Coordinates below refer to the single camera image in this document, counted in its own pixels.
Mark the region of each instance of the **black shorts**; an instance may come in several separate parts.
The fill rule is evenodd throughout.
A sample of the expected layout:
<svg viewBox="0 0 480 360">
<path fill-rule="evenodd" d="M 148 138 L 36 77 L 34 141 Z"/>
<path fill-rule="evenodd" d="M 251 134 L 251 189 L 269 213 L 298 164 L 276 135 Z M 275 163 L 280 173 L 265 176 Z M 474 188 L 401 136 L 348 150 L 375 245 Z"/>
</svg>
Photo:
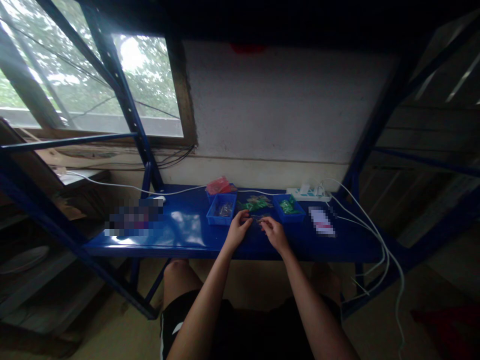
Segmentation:
<svg viewBox="0 0 480 360">
<path fill-rule="evenodd" d="M 169 354 L 180 327 L 200 290 L 173 300 L 160 316 L 160 359 Z M 341 309 L 332 299 L 323 301 L 341 325 Z M 222 300 L 213 334 L 210 359 L 314 359 L 295 299 L 265 313 L 261 326 L 237 316 L 228 300 Z"/>
</svg>

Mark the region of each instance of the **small blue bin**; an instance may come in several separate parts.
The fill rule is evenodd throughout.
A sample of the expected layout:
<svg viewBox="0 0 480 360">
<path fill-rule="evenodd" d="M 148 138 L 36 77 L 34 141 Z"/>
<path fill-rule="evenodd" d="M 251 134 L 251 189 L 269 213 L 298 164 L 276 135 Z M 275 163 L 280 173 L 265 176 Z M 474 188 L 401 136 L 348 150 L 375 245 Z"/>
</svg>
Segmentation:
<svg viewBox="0 0 480 360">
<path fill-rule="evenodd" d="M 209 192 L 207 190 L 205 190 L 205 194 L 206 194 L 206 197 L 208 198 L 208 203 L 211 205 L 212 202 L 214 201 L 215 199 L 215 195 L 210 195 Z M 225 192 L 225 194 L 237 194 L 236 191 L 232 191 L 232 192 Z"/>
<path fill-rule="evenodd" d="M 298 211 L 301 212 L 299 214 L 286 214 L 286 213 L 284 213 L 284 210 L 280 207 L 280 203 L 283 200 L 289 200 L 290 196 L 291 196 L 290 194 L 274 195 L 273 196 L 273 206 L 275 207 L 275 210 L 278 213 L 278 216 L 280 217 L 280 220 L 283 224 L 285 224 L 285 223 L 301 223 L 304 220 L 304 217 L 305 217 L 306 213 L 297 201 L 295 201 L 295 204 L 293 204 L 293 207 L 295 208 L 295 210 L 298 210 Z"/>
<path fill-rule="evenodd" d="M 215 216 L 217 210 L 219 210 L 224 204 L 231 203 L 231 214 L 230 216 Z M 224 225 L 230 226 L 232 219 L 235 214 L 235 206 L 237 205 L 237 194 L 227 194 L 221 193 L 215 195 L 213 202 L 211 203 L 210 209 L 206 214 L 206 219 L 208 220 L 209 225 Z"/>
</svg>

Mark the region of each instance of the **black cable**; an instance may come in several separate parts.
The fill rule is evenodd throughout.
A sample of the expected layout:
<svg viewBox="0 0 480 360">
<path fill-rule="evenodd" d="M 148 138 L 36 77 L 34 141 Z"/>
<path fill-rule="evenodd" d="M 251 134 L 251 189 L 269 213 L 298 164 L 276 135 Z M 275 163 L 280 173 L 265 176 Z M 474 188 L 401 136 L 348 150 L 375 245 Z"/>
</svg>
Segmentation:
<svg viewBox="0 0 480 360">
<path fill-rule="evenodd" d="M 158 168 L 159 169 L 166 169 L 166 168 L 169 168 L 173 165 L 178 164 L 180 161 L 185 159 L 193 151 L 194 147 L 195 147 L 194 145 L 185 146 L 185 147 L 181 148 L 180 150 L 178 150 L 177 152 L 173 153 L 172 155 L 167 156 L 162 161 L 157 163 Z M 176 154 L 178 154 L 178 153 L 180 153 L 180 152 L 182 152 L 186 149 L 188 149 L 188 151 L 185 154 L 179 156 L 177 159 L 169 161 L 169 162 L 165 162 L 165 160 L 174 157 Z M 126 166 L 126 165 L 136 165 L 136 166 L 140 166 L 140 165 L 143 165 L 143 163 L 106 162 L 106 163 L 103 163 L 103 164 L 83 166 L 83 167 L 80 167 L 79 169 L 90 169 L 90 168 L 101 167 L 101 166 L 106 166 L 106 165 L 124 165 L 124 166 Z M 106 169 L 102 169 L 102 170 L 144 171 L 145 167 L 139 167 L 139 168 L 106 168 Z"/>
<path fill-rule="evenodd" d="M 25 37 L 29 38 L 30 40 L 32 40 L 33 42 L 35 42 L 36 44 L 40 45 L 43 49 L 47 50 L 48 52 L 50 52 L 51 54 L 55 55 L 56 57 L 58 57 L 59 59 L 63 60 L 64 62 L 66 62 L 67 64 L 69 64 L 71 67 L 77 69 L 79 72 L 81 72 L 82 74 L 92 78 L 93 80 L 97 81 L 99 84 L 105 86 L 106 88 L 109 88 L 110 90 L 112 90 L 112 88 L 104 81 L 102 81 L 100 78 L 98 78 L 97 76 L 93 75 L 91 72 L 89 72 L 88 70 L 84 69 L 83 67 L 81 67 L 80 65 L 76 65 L 75 63 L 73 63 L 72 61 L 70 61 L 67 57 L 63 56 L 63 55 L 60 55 L 59 53 L 53 51 L 52 49 L 50 49 L 49 47 L 43 45 L 40 41 L 36 40 L 33 36 L 30 36 L 29 34 L 27 34 L 26 32 L 20 30 L 19 28 L 15 27 L 14 25 L 12 25 L 10 23 L 10 21 L 5 21 L 3 18 L 0 17 L 0 21 L 3 21 L 5 24 L 8 25 L 9 28 L 12 28 L 13 30 L 19 32 L 20 34 L 24 35 Z M 124 96 L 123 94 L 118 94 L 117 96 L 123 98 L 123 99 L 127 99 L 126 96 Z M 141 102 L 141 101 L 137 101 L 137 100 L 133 100 L 134 102 L 138 103 L 138 104 L 141 104 L 145 107 L 148 107 L 148 108 L 151 108 L 151 109 L 154 109 L 154 110 L 157 110 L 161 113 L 164 113 L 164 114 L 167 114 L 175 119 L 179 119 L 181 120 L 178 116 L 175 116 L 175 115 L 172 115 L 171 113 L 169 112 L 166 112 L 166 111 L 163 111 L 163 110 L 160 110 L 159 108 L 157 107 L 154 107 L 154 106 L 151 106 L 151 105 L 148 105 L 144 102 Z"/>
<path fill-rule="evenodd" d="M 98 108 L 100 105 L 105 104 L 107 101 L 112 100 L 114 97 L 115 97 L 115 95 L 114 95 L 114 96 L 110 96 L 108 99 L 99 102 L 97 105 L 95 105 L 94 107 L 91 107 L 90 109 L 88 109 L 88 110 L 85 111 L 84 113 L 81 113 L 81 114 L 79 114 L 79 115 L 72 116 L 71 119 L 73 120 L 73 119 L 79 118 L 79 117 L 81 117 L 81 116 L 87 115 L 89 112 L 91 112 L 92 110 L 95 110 L 95 109 Z"/>
</svg>

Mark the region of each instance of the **plate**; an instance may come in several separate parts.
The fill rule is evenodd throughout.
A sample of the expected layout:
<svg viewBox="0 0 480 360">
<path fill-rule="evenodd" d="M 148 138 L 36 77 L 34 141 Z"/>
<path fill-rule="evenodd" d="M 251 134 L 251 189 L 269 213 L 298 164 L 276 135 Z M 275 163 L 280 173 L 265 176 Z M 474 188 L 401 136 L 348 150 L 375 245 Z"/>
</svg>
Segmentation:
<svg viewBox="0 0 480 360">
<path fill-rule="evenodd" d="M 48 246 L 34 247 L 12 257 L 0 266 L 0 274 L 16 274 L 33 268 L 47 257 L 49 249 Z"/>
</svg>

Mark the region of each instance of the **blurred pink object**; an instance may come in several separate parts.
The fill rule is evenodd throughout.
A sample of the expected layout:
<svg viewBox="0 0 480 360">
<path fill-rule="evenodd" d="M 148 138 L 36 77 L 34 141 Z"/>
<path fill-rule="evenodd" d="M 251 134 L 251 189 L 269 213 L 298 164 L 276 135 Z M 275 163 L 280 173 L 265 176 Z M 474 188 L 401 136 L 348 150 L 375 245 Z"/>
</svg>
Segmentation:
<svg viewBox="0 0 480 360">
<path fill-rule="evenodd" d="M 231 191 L 230 183 L 225 176 L 222 176 L 209 182 L 206 186 L 206 191 L 208 191 L 210 195 L 229 193 Z"/>
</svg>

